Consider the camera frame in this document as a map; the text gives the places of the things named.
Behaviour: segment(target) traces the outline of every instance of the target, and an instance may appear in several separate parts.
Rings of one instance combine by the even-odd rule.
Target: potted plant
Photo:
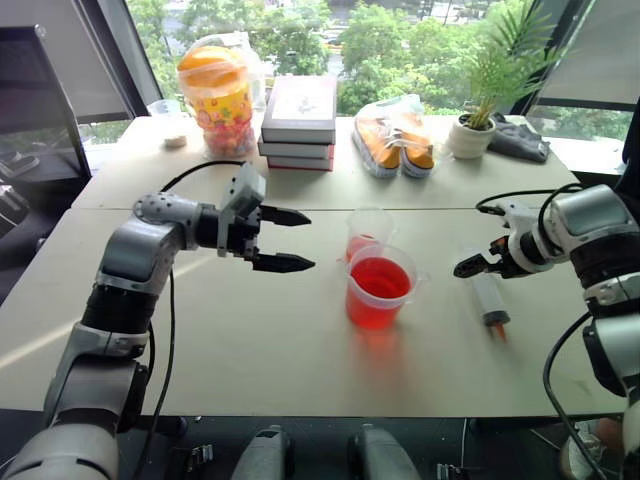
[[[481,157],[496,129],[491,114],[542,87],[534,74],[553,66],[564,53],[547,48],[554,28],[547,24],[549,17],[541,5],[527,1],[522,11],[507,9],[489,25],[486,38],[468,58],[473,111],[453,124],[449,147],[454,157]]]

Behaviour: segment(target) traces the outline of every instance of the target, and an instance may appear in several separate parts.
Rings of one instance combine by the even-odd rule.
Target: white flower pot
[[[466,115],[462,115],[453,122],[451,131],[449,132],[449,148],[456,158],[468,159],[481,157],[491,143],[493,134],[496,131],[496,124],[493,120],[489,119],[491,128],[483,131],[473,130],[463,126],[465,117]]]

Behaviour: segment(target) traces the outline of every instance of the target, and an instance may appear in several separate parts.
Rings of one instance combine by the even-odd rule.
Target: red liquid
[[[364,291],[379,298],[402,297],[411,289],[409,276],[402,267],[386,258],[365,258],[351,269],[351,276]],[[347,315],[360,327],[388,327],[401,307],[373,307],[358,296],[351,284],[347,287]]]
[[[351,257],[363,247],[371,245],[375,240],[371,235],[360,235],[359,237],[352,237],[347,244],[347,262],[351,261]]]

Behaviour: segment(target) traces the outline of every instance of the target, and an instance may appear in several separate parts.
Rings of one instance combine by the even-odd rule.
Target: white table
[[[455,160],[443,146],[453,116],[426,118],[427,130],[436,145],[437,163],[430,177],[405,176],[378,179],[369,175],[351,141],[353,119],[338,118],[334,171],[301,172],[267,169],[257,152],[252,161],[267,177],[266,202],[306,210],[354,209],[364,204],[388,209],[473,208],[482,198],[496,193],[538,188],[555,189],[576,179],[551,154],[545,164],[487,153],[478,160]],[[184,170],[209,160],[202,131],[192,120],[188,144],[167,151],[162,146],[162,123],[138,117],[125,132],[113,155],[73,204],[74,208],[129,209],[141,195],[158,191]],[[217,203],[236,167],[216,166],[195,173],[174,189],[203,202]],[[544,197],[524,198],[540,206]]]
[[[312,225],[264,224],[259,241],[264,252],[315,260],[305,272],[252,272],[207,250],[179,254],[176,363],[163,414],[553,414],[541,381],[544,359],[585,310],[570,265],[500,283],[512,317],[503,345],[481,326],[467,283],[451,275],[464,239],[473,232],[484,247],[504,232],[499,223],[469,210],[394,211],[394,243],[432,281],[401,310],[396,328],[366,332],[344,313],[346,280],[336,259],[347,212],[306,213]],[[127,217],[122,210],[68,211],[0,309],[0,408],[42,407],[106,241]],[[146,412],[166,364],[167,293],[153,318],[158,359]],[[552,382],[572,414],[623,409],[595,380],[579,335],[560,353]]]

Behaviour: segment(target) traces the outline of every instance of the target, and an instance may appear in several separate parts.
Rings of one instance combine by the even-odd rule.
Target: orange lid
[[[205,46],[188,52],[178,65],[180,78],[191,87],[220,87],[245,80],[242,55],[225,47]]]

